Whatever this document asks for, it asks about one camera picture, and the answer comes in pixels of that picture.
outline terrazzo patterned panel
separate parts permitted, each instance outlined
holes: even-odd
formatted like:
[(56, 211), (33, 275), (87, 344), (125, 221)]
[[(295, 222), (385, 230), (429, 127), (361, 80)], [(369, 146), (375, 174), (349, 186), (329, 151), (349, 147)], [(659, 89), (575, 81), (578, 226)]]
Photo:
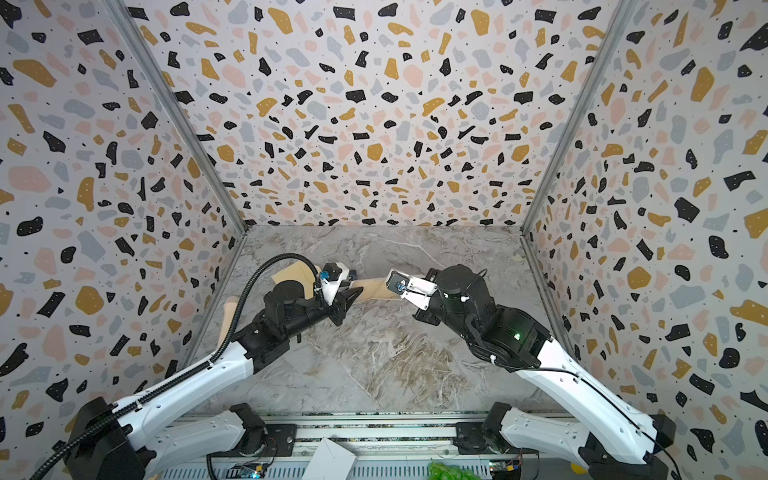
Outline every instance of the terrazzo patterned panel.
[(86, 402), (177, 368), (237, 239), (101, 3), (0, 0), (0, 15), (10, 480), (69, 437)]
[(768, 478), (766, 22), (638, 2), (530, 232), (578, 358), (668, 413), (689, 479)]
[(248, 224), (512, 225), (615, 2), (128, 2)]

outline marble table surface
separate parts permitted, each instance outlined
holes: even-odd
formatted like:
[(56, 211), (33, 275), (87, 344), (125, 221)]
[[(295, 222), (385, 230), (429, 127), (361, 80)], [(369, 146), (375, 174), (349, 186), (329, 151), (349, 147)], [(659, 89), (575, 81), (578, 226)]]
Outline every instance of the marble table surface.
[[(391, 268), (414, 274), (457, 263), (475, 272), (487, 268), (497, 304), (526, 310), (549, 328), (517, 229), (265, 226), (249, 231), (195, 359), (216, 346), (224, 300), (239, 296), (263, 261), (285, 252), (320, 266), (343, 262), (361, 279), (386, 276)], [(251, 291), (241, 325), (263, 308), (263, 295), (274, 287), (270, 276), (290, 264), (266, 271)], [(415, 310), (399, 300), (356, 304), (341, 327), (329, 320), (315, 325), (301, 343), (292, 339), (276, 362), (194, 412), (218, 413), (242, 402), (258, 412), (468, 412), (487, 411), (498, 401), (529, 411), (562, 411), (535, 386), (476, 359), (447, 326), (415, 321)]]

